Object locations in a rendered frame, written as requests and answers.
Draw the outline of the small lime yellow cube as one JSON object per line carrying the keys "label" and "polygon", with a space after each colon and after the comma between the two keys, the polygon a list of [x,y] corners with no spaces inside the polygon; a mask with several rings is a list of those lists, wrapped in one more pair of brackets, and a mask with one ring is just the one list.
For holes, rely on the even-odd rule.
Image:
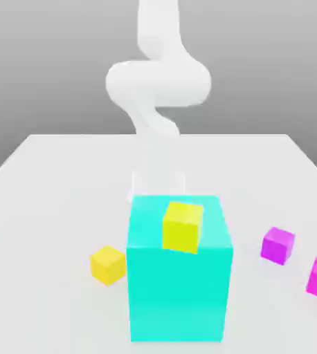
{"label": "small lime yellow cube", "polygon": [[170,202],[163,217],[163,249],[196,254],[203,225],[203,206]]}

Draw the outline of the small golden yellow cube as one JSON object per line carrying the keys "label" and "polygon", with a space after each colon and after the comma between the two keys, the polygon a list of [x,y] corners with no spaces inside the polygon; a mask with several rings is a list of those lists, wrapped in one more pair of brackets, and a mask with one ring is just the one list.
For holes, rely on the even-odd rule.
{"label": "small golden yellow cube", "polygon": [[125,254],[110,245],[90,256],[91,274],[98,281],[110,286],[127,272]]}

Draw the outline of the small purple cube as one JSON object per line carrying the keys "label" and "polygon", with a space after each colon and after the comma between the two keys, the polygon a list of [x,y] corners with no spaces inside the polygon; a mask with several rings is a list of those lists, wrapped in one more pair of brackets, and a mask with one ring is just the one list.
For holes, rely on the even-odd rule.
{"label": "small purple cube", "polygon": [[272,227],[264,235],[261,257],[283,266],[291,256],[295,238],[291,232]]}

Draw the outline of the large cyan box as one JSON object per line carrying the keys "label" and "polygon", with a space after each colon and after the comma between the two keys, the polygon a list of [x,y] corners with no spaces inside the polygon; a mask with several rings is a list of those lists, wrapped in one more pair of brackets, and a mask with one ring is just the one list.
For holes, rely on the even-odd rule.
{"label": "large cyan box", "polygon": [[[171,201],[204,208],[196,254],[163,249],[163,217]],[[233,244],[218,197],[133,197],[126,260],[133,342],[222,341]]]}

